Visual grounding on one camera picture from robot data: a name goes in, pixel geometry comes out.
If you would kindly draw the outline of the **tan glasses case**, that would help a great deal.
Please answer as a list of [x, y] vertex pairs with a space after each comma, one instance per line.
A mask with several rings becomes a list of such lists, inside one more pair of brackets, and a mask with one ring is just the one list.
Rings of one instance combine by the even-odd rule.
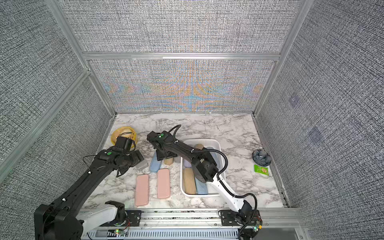
[[192, 168], [184, 168], [183, 170], [184, 190], [188, 195], [195, 195], [197, 193], [195, 176]]
[[170, 166], [170, 165], [172, 165], [172, 164], [174, 163], [174, 158], [168, 158], [168, 159], [165, 159], [165, 160], [163, 160], [163, 163], [164, 163], [165, 165]]
[[203, 150], [203, 149], [204, 149], [204, 145], [202, 145], [202, 144], [197, 144], [197, 145], [195, 145], [195, 149], [197, 149], [197, 150]]

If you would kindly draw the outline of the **purple fabric glasses case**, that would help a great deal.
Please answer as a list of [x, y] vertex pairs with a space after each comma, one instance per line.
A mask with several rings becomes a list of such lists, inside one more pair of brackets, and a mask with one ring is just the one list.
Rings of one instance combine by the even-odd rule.
[[187, 159], [184, 159], [184, 167], [185, 168], [192, 168], [192, 164]]

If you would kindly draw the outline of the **grey-beige rectangular glasses case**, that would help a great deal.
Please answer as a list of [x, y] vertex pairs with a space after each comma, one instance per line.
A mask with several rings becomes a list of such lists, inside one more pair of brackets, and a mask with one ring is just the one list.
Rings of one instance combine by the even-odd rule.
[[144, 169], [146, 169], [148, 167], [148, 162], [146, 160], [142, 160], [140, 161], [136, 166], [135, 168], [138, 170], [138, 171], [143, 171]]

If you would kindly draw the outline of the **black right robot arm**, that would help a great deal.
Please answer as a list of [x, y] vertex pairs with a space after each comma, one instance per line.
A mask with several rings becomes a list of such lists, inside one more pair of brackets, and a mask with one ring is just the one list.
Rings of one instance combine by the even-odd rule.
[[247, 226], [255, 217], [260, 217], [256, 196], [252, 193], [237, 195], [222, 178], [221, 174], [228, 166], [228, 158], [221, 151], [193, 148], [167, 131], [150, 132], [147, 141], [162, 153], [173, 153], [188, 161], [194, 176], [215, 189], [241, 226]]

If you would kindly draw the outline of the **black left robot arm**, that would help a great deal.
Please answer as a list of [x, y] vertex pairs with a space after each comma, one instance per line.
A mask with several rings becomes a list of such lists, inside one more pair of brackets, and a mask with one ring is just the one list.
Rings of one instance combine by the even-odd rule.
[[37, 240], [79, 240], [84, 233], [105, 223], [124, 226], [129, 223], [125, 205], [107, 201], [102, 210], [79, 214], [83, 204], [110, 173], [117, 177], [144, 160], [134, 140], [117, 137], [115, 145], [93, 156], [87, 171], [51, 204], [41, 204], [34, 212]]

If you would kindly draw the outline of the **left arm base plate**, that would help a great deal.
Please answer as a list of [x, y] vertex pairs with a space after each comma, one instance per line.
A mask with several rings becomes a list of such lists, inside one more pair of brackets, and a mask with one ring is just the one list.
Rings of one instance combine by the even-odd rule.
[[118, 210], [117, 216], [113, 222], [113, 225], [116, 227], [127, 227], [127, 226], [133, 226], [138, 227], [140, 225], [142, 217], [142, 211], [141, 210], [125, 210], [125, 213], [123, 213], [122, 210]]

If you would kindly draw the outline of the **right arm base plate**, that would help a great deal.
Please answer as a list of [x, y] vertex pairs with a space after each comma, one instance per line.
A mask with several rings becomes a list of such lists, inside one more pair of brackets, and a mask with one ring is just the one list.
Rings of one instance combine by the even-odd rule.
[[[242, 221], [239, 213], [233, 212], [232, 210], [219, 210], [218, 214], [221, 219], [222, 226], [243, 226], [249, 221]], [[249, 223], [249, 226], [259, 225], [263, 225], [263, 220], [260, 216], [260, 211], [256, 210], [255, 215]]]

